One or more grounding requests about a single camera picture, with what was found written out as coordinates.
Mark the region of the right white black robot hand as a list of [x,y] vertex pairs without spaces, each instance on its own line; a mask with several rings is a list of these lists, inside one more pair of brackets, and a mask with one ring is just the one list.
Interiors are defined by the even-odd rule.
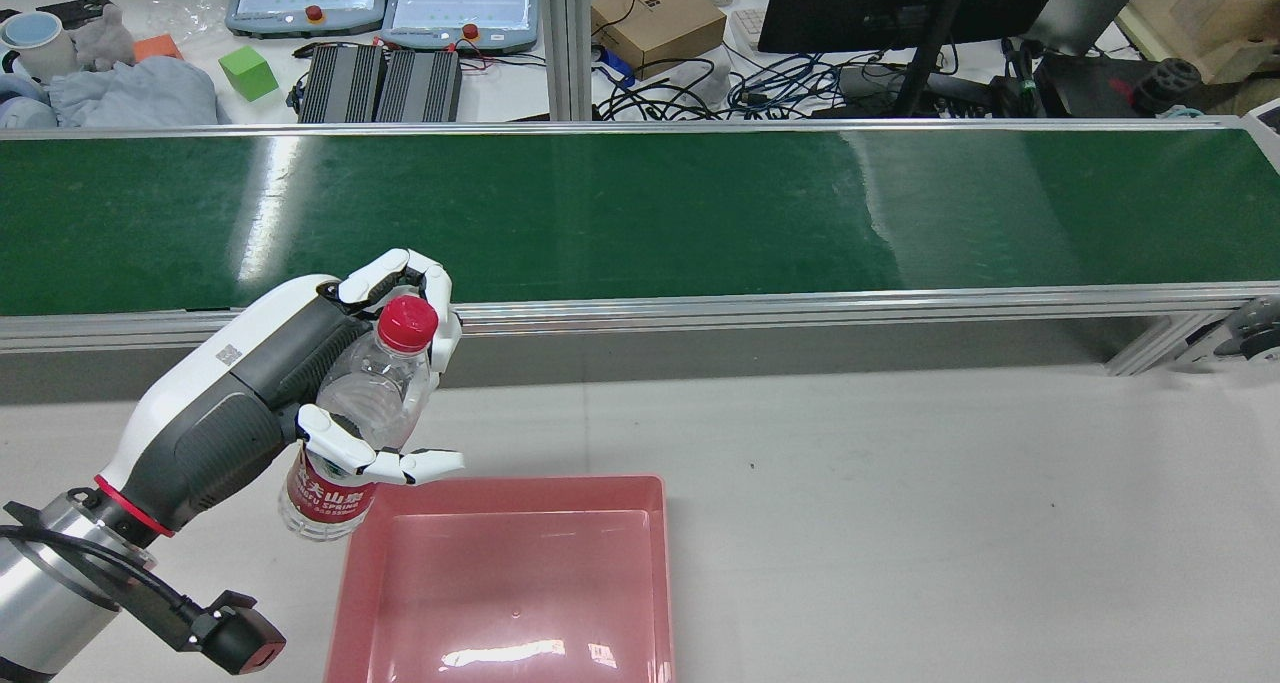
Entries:
[[90,519],[145,547],[255,481],[296,440],[358,483],[425,483],[463,466],[458,451],[394,451],[352,436],[317,404],[325,373],[375,324],[419,365],[411,402],[440,382],[462,324],[442,263],[393,247],[338,279],[270,288],[152,384],[84,500]]

